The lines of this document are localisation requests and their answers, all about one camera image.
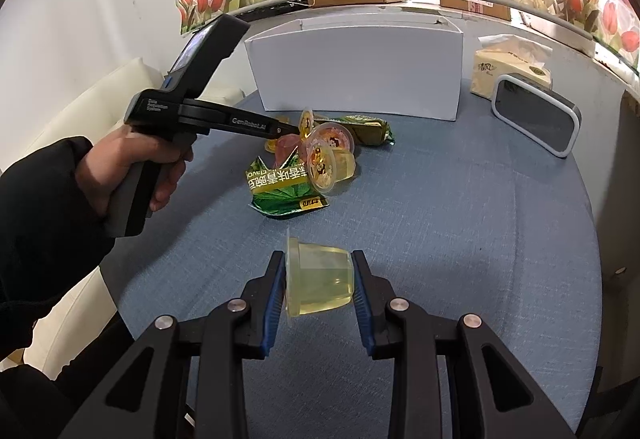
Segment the black left sleeve forearm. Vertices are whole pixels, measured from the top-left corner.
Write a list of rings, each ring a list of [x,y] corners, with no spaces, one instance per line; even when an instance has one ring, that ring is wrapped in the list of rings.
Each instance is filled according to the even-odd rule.
[[[1,355],[32,344],[35,323],[112,250],[75,173],[92,149],[66,138],[1,176]]]

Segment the person's left hand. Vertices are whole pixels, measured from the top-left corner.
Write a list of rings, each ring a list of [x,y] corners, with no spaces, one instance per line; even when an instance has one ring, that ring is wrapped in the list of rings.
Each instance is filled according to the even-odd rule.
[[[137,133],[122,125],[104,136],[81,159],[75,173],[76,181],[89,204],[100,216],[107,210],[111,194],[125,179],[129,168],[137,162],[158,162],[167,165],[167,176],[160,181],[150,200],[150,209],[157,212],[168,203],[178,181],[193,159],[192,147],[180,147],[156,136]]]

